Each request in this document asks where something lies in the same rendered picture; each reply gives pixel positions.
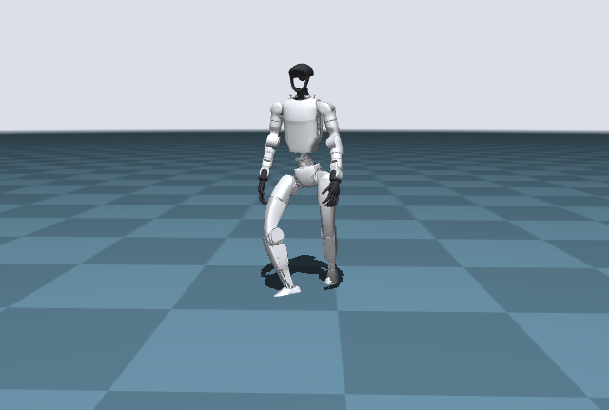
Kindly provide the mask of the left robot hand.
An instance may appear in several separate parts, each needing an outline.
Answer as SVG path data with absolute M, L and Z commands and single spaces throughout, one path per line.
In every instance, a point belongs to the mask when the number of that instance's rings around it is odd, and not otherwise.
M 322 204 L 324 204 L 324 203 L 326 203 L 328 201 L 328 203 L 325 204 L 324 206 L 333 207 L 333 206 L 335 206 L 338 203 L 338 200 L 339 200 L 339 195 L 340 195 L 339 183 L 341 182 L 341 179 L 336 177 L 336 170 L 335 169 L 333 169 L 330 172 L 329 181 L 330 181 L 329 187 L 327 187 L 322 192 L 322 194 L 325 194 L 327 191 L 329 192 L 328 195 L 327 195 L 327 198 L 322 202 Z

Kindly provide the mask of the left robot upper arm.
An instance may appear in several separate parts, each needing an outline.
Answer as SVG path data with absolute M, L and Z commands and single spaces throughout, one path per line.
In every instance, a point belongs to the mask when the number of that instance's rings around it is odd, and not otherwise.
M 326 146 L 329 149 L 335 148 L 335 136 L 338 135 L 340 137 L 339 126 L 336 117 L 336 109 L 331 103 L 323 101 L 317 101 L 317 108 L 319 113 L 324 116 L 325 127 L 329 134 L 329 137 L 326 139 L 325 142 Z

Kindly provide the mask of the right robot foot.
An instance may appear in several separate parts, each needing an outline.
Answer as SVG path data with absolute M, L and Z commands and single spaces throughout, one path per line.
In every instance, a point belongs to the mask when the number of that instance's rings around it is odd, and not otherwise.
M 288 286 L 289 288 L 289 286 Z M 292 289 L 287 289 L 286 287 L 283 287 L 278 293 L 276 293 L 274 295 L 274 297 L 279 297 L 279 296 L 284 296 L 284 295 L 289 295 L 289 294 L 293 294 L 293 293 L 298 293 L 301 292 L 301 288 L 299 286 L 294 286 L 294 288 Z

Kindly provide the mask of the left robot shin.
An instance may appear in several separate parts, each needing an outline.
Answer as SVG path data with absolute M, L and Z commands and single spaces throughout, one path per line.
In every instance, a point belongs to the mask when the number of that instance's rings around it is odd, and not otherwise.
M 336 236 L 336 226 L 335 233 L 333 238 L 325 237 L 324 239 L 324 256 L 327 259 L 328 271 L 335 271 L 335 259 L 337 254 L 337 236 Z

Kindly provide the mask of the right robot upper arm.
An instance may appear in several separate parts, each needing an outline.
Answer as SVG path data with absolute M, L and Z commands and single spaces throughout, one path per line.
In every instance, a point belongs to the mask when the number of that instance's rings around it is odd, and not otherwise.
M 267 138 L 267 146 L 278 147 L 281 143 L 281 137 L 279 137 L 279 134 L 283 122 L 283 103 L 284 101 L 276 102 L 271 107 L 270 134 Z

